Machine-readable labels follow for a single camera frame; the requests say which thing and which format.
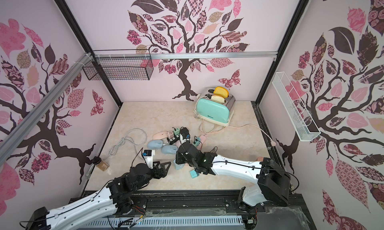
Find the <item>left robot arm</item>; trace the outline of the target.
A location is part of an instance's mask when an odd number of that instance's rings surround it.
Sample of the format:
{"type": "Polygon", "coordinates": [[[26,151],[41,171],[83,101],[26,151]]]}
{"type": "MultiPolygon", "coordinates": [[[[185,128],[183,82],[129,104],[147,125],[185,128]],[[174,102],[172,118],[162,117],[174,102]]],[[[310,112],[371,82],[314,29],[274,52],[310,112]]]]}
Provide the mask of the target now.
{"type": "Polygon", "coordinates": [[[42,207],[35,210],[30,220],[24,222],[25,229],[76,230],[99,218],[128,213],[134,205],[132,194],[144,188],[150,180],[166,177],[171,164],[157,161],[152,169],[144,163],[131,167],[128,173],[108,181],[87,197],[56,209],[42,207]]]}

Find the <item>green charger plug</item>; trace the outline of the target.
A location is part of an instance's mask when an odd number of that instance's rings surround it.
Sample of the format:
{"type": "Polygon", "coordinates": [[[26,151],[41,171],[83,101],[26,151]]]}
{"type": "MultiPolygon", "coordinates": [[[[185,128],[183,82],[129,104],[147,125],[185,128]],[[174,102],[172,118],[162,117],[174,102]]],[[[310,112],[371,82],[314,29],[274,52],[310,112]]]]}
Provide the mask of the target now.
{"type": "Polygon", "coordinates": [[[193,145],[197,148],[201,144],[201,139],[199,137],[195,137],[193,145]]]}

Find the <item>teal charger plug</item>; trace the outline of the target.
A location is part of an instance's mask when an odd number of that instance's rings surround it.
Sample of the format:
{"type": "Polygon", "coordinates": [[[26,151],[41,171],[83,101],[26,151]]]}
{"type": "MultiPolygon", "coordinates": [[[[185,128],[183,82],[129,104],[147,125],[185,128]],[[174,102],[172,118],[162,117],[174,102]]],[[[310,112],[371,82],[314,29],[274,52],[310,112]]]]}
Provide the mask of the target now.
{"type": "Polygon", "coordinates": [[[190,171],[190,176],[192,179],[195,179],[199,176],[199,173],[197,173],[195,170],[190,171]]]}

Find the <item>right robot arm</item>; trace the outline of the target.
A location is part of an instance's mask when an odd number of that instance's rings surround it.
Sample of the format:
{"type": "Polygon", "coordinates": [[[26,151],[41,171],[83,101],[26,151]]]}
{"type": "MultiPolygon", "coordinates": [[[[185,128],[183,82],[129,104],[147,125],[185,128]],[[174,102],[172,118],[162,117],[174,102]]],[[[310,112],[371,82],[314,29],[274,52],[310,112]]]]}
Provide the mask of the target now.
{"type": "Polygon", "coordinates": [[[218,155],[215,152],[201,152],[194,145],[185,142],[176,153],[176,163],[188,164],[195,172],[203,175],[230,176],[253,184],[240,195],[240,202],[254,207],[272,202],[286,207],[289,202],[291,176],[270,158],[261,161],[240,161],[218,155]]]}

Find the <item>pink power strip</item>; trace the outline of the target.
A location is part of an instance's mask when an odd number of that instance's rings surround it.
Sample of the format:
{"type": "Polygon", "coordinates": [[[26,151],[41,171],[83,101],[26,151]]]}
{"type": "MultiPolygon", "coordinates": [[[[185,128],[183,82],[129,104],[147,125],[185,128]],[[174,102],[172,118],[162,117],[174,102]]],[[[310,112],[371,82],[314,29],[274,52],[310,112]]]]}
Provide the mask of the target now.
{"type": "Polygon", "coordinates": [[[207,140],[207,137],[205,135],[201,135],[199,138],[201,139],[201,144],[197,147],[197,149],[201,150],[205,141],[207,140]]]}

